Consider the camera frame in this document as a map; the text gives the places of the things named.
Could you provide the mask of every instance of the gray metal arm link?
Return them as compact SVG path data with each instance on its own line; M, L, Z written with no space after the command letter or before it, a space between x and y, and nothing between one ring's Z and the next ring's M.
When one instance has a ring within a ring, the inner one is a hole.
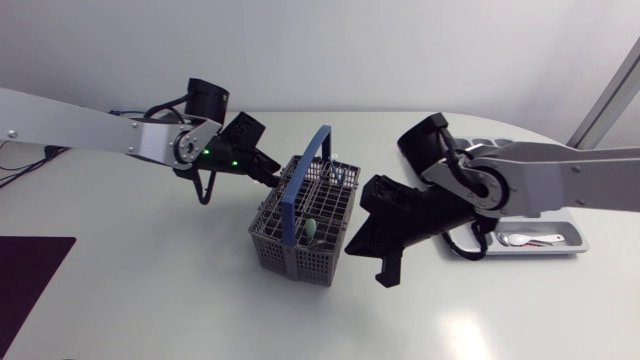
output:
M461 186L444 161L422 174L487 217L539 216L562 207L640 211L640 149L580 151L562 145L515 142L465 162L463 171L488 189Z
M197 126L143 122L4 88L0 109L0 140L136 155L180 170L221 127L205 118Z

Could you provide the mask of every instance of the metal pole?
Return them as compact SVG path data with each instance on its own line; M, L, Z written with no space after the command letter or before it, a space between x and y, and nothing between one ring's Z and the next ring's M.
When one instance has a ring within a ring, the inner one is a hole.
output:
M639 90L640 38L567 145L581 150L594 149Z

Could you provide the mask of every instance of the blue handle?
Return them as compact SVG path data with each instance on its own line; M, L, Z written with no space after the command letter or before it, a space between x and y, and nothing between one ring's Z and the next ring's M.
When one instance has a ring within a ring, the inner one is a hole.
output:
M313 160L316 151L320 148L320 144L322 144L322 159L330 159L331 126L322 125L313 137L309 146L307 146L307 150L304 151L300 161L298 161L298 166L296 166L296 170L293 172L291 180L289 180L289 184L284 191L284 196L282 196L282 200L280 201L280 205L282 206L282 242L286 246L293 247L296 245L296 197L298 196L298 191L300 191L300 186L302 186L302 182L304 181L304 176L307 174L307 169L311 165L311 161Z

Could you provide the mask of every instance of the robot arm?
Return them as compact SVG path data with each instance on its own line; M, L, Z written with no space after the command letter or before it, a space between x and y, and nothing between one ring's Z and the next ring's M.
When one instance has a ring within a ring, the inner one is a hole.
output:
M216 172L247 174L270 187L278 183L273 173L280 165L256 148L264 125L240 113L219 131L228 96L216 85L190 79L184 97L129 119L0 88L0 139L118 152L166 165L192 180L206 204ZM182 102L185 114L177 113L179 118L151 117ZM198 170L211 171L206 194Z
M640 149L578 151L526 142L456 149L447 125L435 114L398 141L425 190L379 175L363 188L360 205L370 216L345 251L382 259L376 279L386 287L400 283L406 247L468 222L482 238L503 216L571 206L640 211Z

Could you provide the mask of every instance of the gray plastic basket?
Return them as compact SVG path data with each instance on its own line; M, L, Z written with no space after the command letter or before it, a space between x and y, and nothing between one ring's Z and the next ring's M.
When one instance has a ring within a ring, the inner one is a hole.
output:
M282 170L280 183L258 209L249 233L262 267L331 286L358 187L358 167L334 162L331 127L323 126L304 155ZM322 144L322 157L314 157ZM304 231L315 220L313 238Z

